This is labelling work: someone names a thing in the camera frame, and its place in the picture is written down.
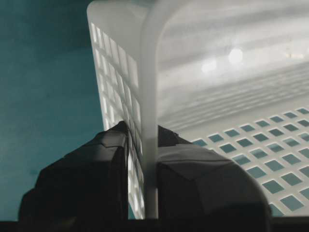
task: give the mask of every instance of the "square hole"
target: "square hole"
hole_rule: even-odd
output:
[[[98,50],[96,50],[96,61],[97,61],[97,66],[100,68],[101,61],[100,61],[100,52]]]
[[[91,23],[91,29],[92,29],[93,41],[97,43],[98,40],[97,40],[97,34],[96,34],[96,26],[93,23]]]
[[[299,137],[301,137],[306,142],[309,142],[309,134],[308,133],[300,134]]]
[[[301,190],[300,193],[309,200],[309,188]]]
[[[292,139],[292,138],[288,138],[288,139],[285,139],[284,142],[289,145],[289,146],[297,146],[299,145],[299,142]]]
[[[256,134],[256,135],[254,135],[253,137],[254,137],[256,140],[260,141],[260,142],[265,141],[265,140],[268,139],[268,138],[267,138],[264,134],[262,134],[262,133]]]
[[[207,146],[207,143],[205,143],[205,141],[202,140],[202,139],[195,140],[192,143],[195,144],[195,145],[199,145],[199,146]]]
[[[294,156],[293,154],[289,154],[286,156],[282,157],[285,161],[287,161],[290,165],[296,164],[301,162],[301,160],[299,158],[297,158],[296,156]]]
[[[118,82],[118,87],[119,87],[119,93],[122,97],[125,98],[125,88],[124,88],[124,82],[122,80],[122,76],[119,75],[117,71],[116,71],[116,76],[117,76],[117,82]]]
[[[294,186],[302,182],[296,175],[293,173],[288,173],[286,175],[281,176],[283,180],[285,180],[289,185]]]
[[[234,129],[231,129],[231,130],[227,130],[225,131],[225,133],[230,136],[230,137],[235,137],[237,135],[239,135],[238,131],[234,130]]]
[[[296,209],[299,209],[303,207],[304,205],[296,199],[294,196],[288,196],[286,198],[283,198],[280,200],[286,207],[288,207],[291,211],[295,211]]]
[[[132,112],[132,99],[131,99],[131,90],[130,88],[124,83],[125,87],[125,93],[126,93],[126,101],[127,101],[127,106],[129,108],[129,112]]]
[[[269,204],[271,208],[271,214],[273,217],[282,217],[284,214],[274,205],[274,204]]]
[[[140,103],[136,100],[136,98],[132,95],[132,104],[134,109],[134,119],[137,119],[137,124],[140,129],[141,116],[140,116]]]
[[[101,49],[104,50],[104,46],[103,46],[103,43],[102,43],[102,36],[101,36],[101,31],[99,28],[97,28],[97,33],[98,33],[98,45]]]
[[[109,39],[108,35],[105,34],[103,31],[102,31],[102,34],[103,34],[103,41],[104,41],[104,46],[105,46],[106,54],[109,57],[112,57],[112,50],[111,50],[111,45],[110,45],[110,39]]]
[[[292,113],[292,112],[287,112],[284,115],[287,116],[288,118],[295,118],[295,117],[297,117],[297,115]]]
[[[245,132],[250,132],[250,131],[253,131],[253,130],[255,130],[251,125],[245,125],[245,126],[242,126],[242,127],[240,127],[240,128],[242,128]]]
[[[116,71],[113,65],[111,65],[110,63],[108,63],[109,69],[110,69],[110,73],[111,73],[111,79],[112,79],[112,83],[114,85],[117,85],[117,77],[116,77]]]
[[[272,130],[270,130],[268,132],[271,133],[272,135],[276,136],[276,137],[278,137],[280,135],[283,135],[283,132],[278,130],[278,129],[272,129]]]
[[[118,50],[119,50],[119,58],[120,58],[121,70],[125,74],[125,76],[127,76],[128,75],[128,71],[127,71],[127,62],[126,62],[126,52],[119,45],[118,45]]]
[[[282,118],[280,118],[279,116],[274,116],[274,117],[271,117],[270,118],[271,120],[273,120],[274,122],[283,122],[283,119]]]
[[[270,168],[272,171],[278,171],[282,168],[284,168],[279,162],[277,162],[276,160],[272,160],[270,162],[265,163],[265,165]]]
[[[307,109],[305,109],[305,108],[298,109],[297,111],[302,113],[303,115],[309,114],[309,111]]]
[[[118,56],[118,50],[117,50],[117,44],[114,40],[111,40],[111,48],[112,48],[112,58],[116,65],[119,65],[119,56]]]
[[[309,159],[309,149],[308,148],[302,149],[298,152]]]
[[[250,145],[253,144],[253,143],[251,143],[251,141],[248,140],[248,139],[241,139],[241,140],[238,140],[237,143],[239,143],[242,147],[247,147],[247,146],[250,146]]]
[[[109,75],[109,67],[107,66],[106,58],[104,56],[101,56],[101,57],[102,57],[102,65],[103,65],[104,74],[106,76],[108,76]]]
[[[236,163],[238,163],[239,165],[243,165],[243,164],[246,164],[246,163],[250,162],[250,160],[247,157],[245,157],[244,155],[235,156],[233,158],[233,160]]]
[[[267,147],[273,152],[280,152],[283,150],[283,147],[281,147],[279,144],[270,144],[267,145]]]
[[[267,154],[265,151],[261,150],[261,149],[256,149],[250,152],[252,155],[254,155],[257,159],[266,157]]]
[[[130,55],[127,56],[128,61],[128,71],[129,71],[129,77],[131,79],[131,82],[136,87],[139,86],[139,78],[138,78],[138,69],[137,69],[137,63],[135,59],[133,59]]]
[[[309,177],[309,166],[299,169],[302,174]]]
[[[208,138],[209,138],[210,140],[212,140],[214,143],[223,140],[223,138],[222,138],[221,135],[219,135],[219,134],[214,134],[214,135],[212,135],[212,136],[209,136]]]
[[[304,127],[309,127],[309,122],[307,120],[300,120],[298,123]]]
[[[283,126],[284,128],[286,128],[289,131],[295,131],[298,130],[298,128],[296,126],[294,126],[293,124],[287,124],[285,126]]]
[[[231,144],[225,144],[220,147],[225,153],[230,153],[233,151],[236,151],[236,148],[234,148]]]
[[[272,194],[284,190],[284,188],[275,180],[268,181],[266,183],[263,183],[262,185]]]
[[[259,125],[260,127],[267,127],[267,126],[269,126],[269,123],[264,121],[264,120],[258,121],[258,122],[256,122],[256,124]]]
[[[256,179],[266,175],[266,173],[259,167],[248,169],[247,172]]]

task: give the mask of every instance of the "translucent plastic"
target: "translucent plastic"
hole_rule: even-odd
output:
[[[307,0],[94,1],[88,20],[104,126],[126,120],[141,163],[137,217],[157,217],[158,124],[235,160],[274,215],[309,215]]]

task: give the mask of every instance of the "white plastic surface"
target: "white plastic surface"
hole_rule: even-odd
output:
[[[135,172],[143,181],[131,177],[131,184],[138,183],[129,198],[136,217],[144,217],[143,208],[147,218],[157,217],[158,124],[185,139],[203,139],[229,158],[243,154],[250,160],[242,165],[245,170],[259,167],[265,173],[256,180],[269,203],[287,216],[309,215],[303,191],[309,177],[300,171],[309,165],[309,155],[299,152],[309,147],[299,137],[308,132],[302,120],[309,114],[298,111],[309,109],[307,0],[98,0],[87,12],[104,127],[127,122],[137,150],[132,159],[138,157],[143,170],[143,175]],[[269,125],[260,127],[260,120]],[[252,131],[241,128],[247,124]],[[290,131],[287,124],[297,129]],[[283,135],[269,132],[275,128]],[[239,135],[228,136],[229,129]],[[260,133],[267,139],[257,140]],[[214,134],[222,140],[212,141]],[[299,144],[288,145],[288,138]],[[242,139],[252,144],[242,146]],[[273,152],[273,143],[283,150]],[[225,144],[235,150],[225,153],[220,148]],[[267,156],[252,155],[258,148]],[[289,154],[301,161],[290,164],[282,158]],[[272,160],[283,168],[272,171],[265,165]],[[282,176],[289,173],[301,182],[288,184]],[[267,190],[263,184],[271,180],[283,190]],[[138,200],[141,195],[145,204]]]

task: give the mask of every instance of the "black object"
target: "black object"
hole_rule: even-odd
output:
[[[127,219],[127,135],[120,122],[41,170],[22,199],[19,220]]]
[[[251,220],[261,231],[269,229],[267,200],[242,168],[213,151],[188,144],[172,131],[160,130],[173,141],[159,147],[160,219],[206,219],[211,215],[239,222]]]

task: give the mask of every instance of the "teal background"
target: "teal background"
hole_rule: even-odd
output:
[[[40,169],[103,130],[89,2],[0,1],[0,220],[17,219]]]

